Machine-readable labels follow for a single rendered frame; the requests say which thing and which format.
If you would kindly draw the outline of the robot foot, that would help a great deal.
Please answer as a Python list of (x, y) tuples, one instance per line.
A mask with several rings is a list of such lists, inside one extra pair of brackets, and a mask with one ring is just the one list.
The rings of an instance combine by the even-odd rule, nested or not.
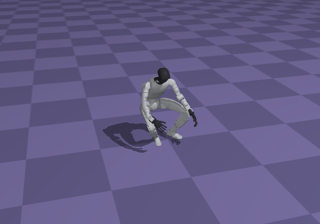
[[(173, 132), (173, 131), (172, 131)], [(170, 132), (170, 129), (167, 130), (166, 132), (167, 135), (169, 136), (172, 136), (173, 138), (176, 138), (176, 139), (182, 139), (183, 137), (178, 134), (176, 131), (174, 131), (173, 133)]]
[(158, 136), (158, 138), (154, 138), (154, 142), (155, 142), (155, 144), (156, 144), (157, 146), (160, 146), (160, 145), (162, 144), (161, 141), (160, 141), (159, 136)]

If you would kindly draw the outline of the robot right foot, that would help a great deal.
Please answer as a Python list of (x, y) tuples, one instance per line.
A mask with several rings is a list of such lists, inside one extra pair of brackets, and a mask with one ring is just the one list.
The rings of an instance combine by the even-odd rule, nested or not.
[(160, 141), (159, 136), (158, 136), (158, 138), (154, 138), (154, 142), (155, 142), (155, 144), (156, 144), (157, 146), (160, 146), (160, 145), (162, 144), (161, 141)]

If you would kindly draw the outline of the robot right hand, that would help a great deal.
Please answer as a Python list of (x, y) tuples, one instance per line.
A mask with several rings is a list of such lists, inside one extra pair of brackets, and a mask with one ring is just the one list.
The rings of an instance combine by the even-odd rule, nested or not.
[[(154, 126), (155, 126), (161, 133), (162, 133), (162, 131), (164, 132), (164, 130), (166, 130), (165, 128), (167, 128), (167, 127), (166, 127), (165, 125), (163, 125), (162, 123), (165, 123), (165, 124), (166, 124), (166, 122), (164, 122), (164, 121), (159, 121), (159, 120), (157, 120), (154, 116), (152, 116), (152, 117), (154, 118), (154, 120), (153, 120), (152, 122), (151, 122), (151, 121), (150, 121), (150, 122), (151, 122), (152, 124), (154, 123)], [(164, 128), (163, 126), (164, 126), (165, 128)], [(162, 127), (164, 130), (163, 130), (161, 127)], [(162, 131), (161, 131), (159, 128), (160, 128)]]

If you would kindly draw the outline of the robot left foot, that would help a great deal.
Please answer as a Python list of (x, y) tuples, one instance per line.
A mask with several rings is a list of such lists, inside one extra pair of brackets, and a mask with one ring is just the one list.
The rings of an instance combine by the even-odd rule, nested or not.
[[(173, 131), (172, 131), (173, 132)], [(173, 138), (176, 138), (176, 139), (182, 139), (183, 137), (178, 134), (176, 131), (174, 131), (173, 133), (170, 132), (170, 129), (167, 130), (166, 132), (167, 135), (169, 136), (172, 136)]]

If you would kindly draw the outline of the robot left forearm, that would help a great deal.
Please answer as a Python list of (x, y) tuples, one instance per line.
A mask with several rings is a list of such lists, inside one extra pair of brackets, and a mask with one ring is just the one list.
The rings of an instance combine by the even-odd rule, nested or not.
[[(182, 95), (183, 96), (183, 95)], [(188, 112), (188, 110), (189, 109), (191, 109), (191, 107), (189, 106), (189, 104), (187, 103), (187, 101), (186, 101), (186, 99), (184, 98), (184, 96), (183, 96), (183, 100), (180, 102), (182, 105), (183, 105), (183, 107), (184, 107), (184, 109)], [(191, 109), (192, 110), (192, 109)], [(193, 110), (192, 110), (192, 112), (193, 112)], [(188, 112), (188, 114), (189, 114), (189, 112)]]

